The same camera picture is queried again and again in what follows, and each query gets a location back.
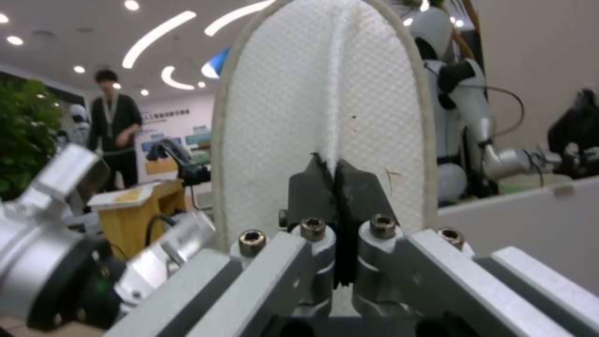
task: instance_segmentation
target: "black cable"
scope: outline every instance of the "black cable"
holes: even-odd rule
[[[449,157],[449,115],[445,115],[445,155]]]
[[[165,214],[156,214],[155,216],[153,216],[150,221],[148,222],[148,226],[146,227],[146,247],[150,246],[150,243],[152,241],[152,228],[154,227],[154,224],[158,221],[158,220],[162,220],[164,222],[166,222],[167,224],[169,224],[170,226],[175,226],[177,223],[168,215]]]
[[[201,210],[198,206],[196,206],[195,204],[195,193],[193,192],[193,186],[189,187],[191,189],[191,203],[193,205],[193,208],[197,209],[197,210]]]
[[[484,169],[484,165],[485,165],[485,155],[486,152],[485,150],[481,149],[480,151],[480,166],[479,166],[479,174],[480,174],[480,181],[479,181],[479,191],[482,190],[483,185],[485,184],[485,179],[486,179],[486,175],[485,175],[485,169]]]
[[[127,257],[127,254],[125,254],[125,252],[117,245],[115,245],[114,243],[110,243],[110,246],[116,248],[116,250],[119,251],[119,253],[121,253],[121,255],[123,255],[123,257],[125,258],[125,260],[129,260],[129,258]]]
[[[526,157],[528,157],[528,162],[530,163],[530,166],[534,167],[534,169],[537,171],[537,173],[539,174],[539,184],[541,185],[541,188],[543,188],[545,186],[545,178],[543,177],[543,171],[541,171],[541,168],[539,167],[539,165],[537,165],[537,163],[535,163],[533,161],[533,156],[528,153],[528,151],[522,150],[524,152],[524,154],[526,155]]]
[[[426,62],[424,63],[424,67],[431,73],[435,74],[437,77],[439,76],[439,74],[436,71],[434,71],[433,69],[431,69]],[[491,137],[491,139],[495,139],[495,138],[510,134],[510,133],[516,131],[517,129],[519,129],[522,126],[522,123],[524,123],[524,119],[526,118],[526,107],[524,106],[524,102],[522,101],[522,99],[518,95],[514,94],[513,92],[502,89],[502,88],[497,88],[494,86],[487,86],[487,85],[484,85],[484,86],[483,85],[480,85],[480,86],[479,85],[458,85],[458,86],[460,86],[462,88],[472,88],[472,89],[482,89],[482,90],[487,89],[487,90],[491,90],[491,91],[501,92],[503,94],[512,96],[520,105],[520,117],[518,117],[518,121],[513,126],[507,128],[503,131],[494,133],[493,136]]]

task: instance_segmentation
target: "man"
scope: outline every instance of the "man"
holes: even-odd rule
[[[129,188],[137,184],[134,135],[141,129],[141,114],[131,97],[114,88],[119,80],[114,71],[100,70],[95,79],[104,95],[92,104],[92,127],[87,147],[95,151],[98,137],[102,138],[104,161],[111,173],[106,191],[116,189],[114,175],[117,171],[123,176],[125,188]]]

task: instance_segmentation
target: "black shirt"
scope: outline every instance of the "black shirt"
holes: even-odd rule
[[[133,98],[127,95],[119,94],[118,100],[119,102],[117,103],[112,122],[112,137],[108,136],[108,123],[106,122],[102,98],[98,97],[95,101],[93,101],[92,127],[89,130],[89,138],[87,141],[87,148],[90,150],[95,151],[95,149],[98,147],[98,137],[102,137],[102,150],[104,152],[122,150],[115,144],[119,134],[133,124],[138,124],[141,126],[143,123],[140,110],[137,108],[137,104]],[[113,102],[108,102],[109,109],[112,104]],[[125,148],[132,147],[133,139]]]

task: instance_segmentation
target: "poster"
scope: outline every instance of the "poster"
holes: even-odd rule
[[[150,182],[177,177],[178,165],[170,157],[148,161],[146,156],[152,146],[165,137],[175,140],[192,156],[192,161],[210,168],[209,125],[198,125],[189,109],[167,112],[142,112],[144,125],[135,139],[137,167],[140,182]]]

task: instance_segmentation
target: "lanyard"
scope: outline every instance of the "lanyard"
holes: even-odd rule
[[[112,100],[112,105],[110,106],[110,111],[108,109],[108,101],[106,100],[106,97],[102,97],[102,107],[104,108],[104,116],[106,117],[106,124],[108,127],[108,137],[112,138],[112,122],[114,120],[114,115],[116,114],[116,106],[119,103],[119,93],[116,92],[113,100]]]

